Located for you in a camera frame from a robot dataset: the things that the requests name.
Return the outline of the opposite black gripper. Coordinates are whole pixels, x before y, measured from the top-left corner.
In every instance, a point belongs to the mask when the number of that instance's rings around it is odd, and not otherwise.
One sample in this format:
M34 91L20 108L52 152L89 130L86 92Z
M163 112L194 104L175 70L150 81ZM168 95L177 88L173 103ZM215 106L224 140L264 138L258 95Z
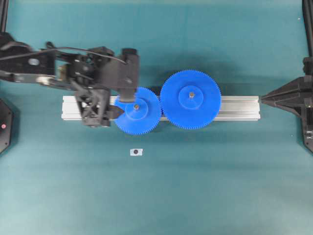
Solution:
M303 60L304 76L261 96L263 104L301 116L304 145L313 152L313 58ZM299 100L270 101L270 98L300 93Z

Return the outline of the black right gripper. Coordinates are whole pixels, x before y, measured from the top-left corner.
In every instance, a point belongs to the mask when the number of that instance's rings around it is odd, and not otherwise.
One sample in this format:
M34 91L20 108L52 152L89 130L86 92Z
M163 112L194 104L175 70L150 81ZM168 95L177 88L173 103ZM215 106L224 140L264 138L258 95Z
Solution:
M66 62L62 81L74 90L81 121L89 127L109 127L112 119L119 118L124 110L110 105L111 90L100 84L100 70L112 60L114 52L106 47L95 47L85 54L56 52Z

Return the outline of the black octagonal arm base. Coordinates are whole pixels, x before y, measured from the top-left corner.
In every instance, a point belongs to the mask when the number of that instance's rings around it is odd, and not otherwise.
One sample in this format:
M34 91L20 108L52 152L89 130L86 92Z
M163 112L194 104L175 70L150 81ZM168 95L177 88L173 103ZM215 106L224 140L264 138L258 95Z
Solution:
M5 151L11 142L13 112L9 106L0 100L0 152Z

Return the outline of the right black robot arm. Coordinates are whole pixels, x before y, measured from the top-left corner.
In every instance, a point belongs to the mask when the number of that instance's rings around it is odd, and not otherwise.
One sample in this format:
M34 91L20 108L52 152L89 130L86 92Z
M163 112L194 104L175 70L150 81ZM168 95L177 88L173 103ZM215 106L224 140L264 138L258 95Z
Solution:
M220 113L220 88L206 73L179 71L156 95L138 85L139 67L133 48L115 56L106 47L85 50L47 42L34 51L8 33L0 35L1 79L74 91L86 126L108 127L114 120L123 132L142 135L153 130L162 115L179 128L200 129Z

